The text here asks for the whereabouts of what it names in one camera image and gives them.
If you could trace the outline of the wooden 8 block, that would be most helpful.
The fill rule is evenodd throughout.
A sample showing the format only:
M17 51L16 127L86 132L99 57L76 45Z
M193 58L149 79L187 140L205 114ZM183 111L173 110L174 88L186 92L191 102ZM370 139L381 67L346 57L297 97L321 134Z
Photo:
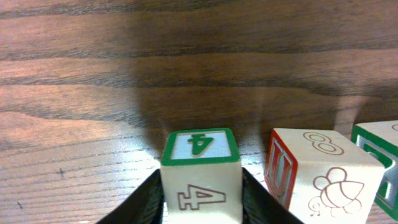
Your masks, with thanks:
M351 141L383 164L375 203L397 220L397 121L355 124Z

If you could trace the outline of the yellow-edged wooden block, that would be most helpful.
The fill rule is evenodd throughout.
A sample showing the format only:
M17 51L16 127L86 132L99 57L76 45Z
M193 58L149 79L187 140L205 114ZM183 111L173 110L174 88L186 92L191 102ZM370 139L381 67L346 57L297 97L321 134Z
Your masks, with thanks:
M229 128L170 133L160 175L170 223L242 223L243 171Z

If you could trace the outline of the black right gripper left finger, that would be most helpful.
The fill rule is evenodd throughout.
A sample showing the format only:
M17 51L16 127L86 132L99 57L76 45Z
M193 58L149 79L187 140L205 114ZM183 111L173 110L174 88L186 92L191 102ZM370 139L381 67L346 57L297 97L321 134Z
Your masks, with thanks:
M164 191L156 169L125 201L97 224L162 224Z

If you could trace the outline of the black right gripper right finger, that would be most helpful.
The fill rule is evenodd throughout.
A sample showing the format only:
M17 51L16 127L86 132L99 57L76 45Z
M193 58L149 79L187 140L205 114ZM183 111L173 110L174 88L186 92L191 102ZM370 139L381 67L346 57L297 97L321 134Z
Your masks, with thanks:
M243 172L243 224L303 224L249 173Z

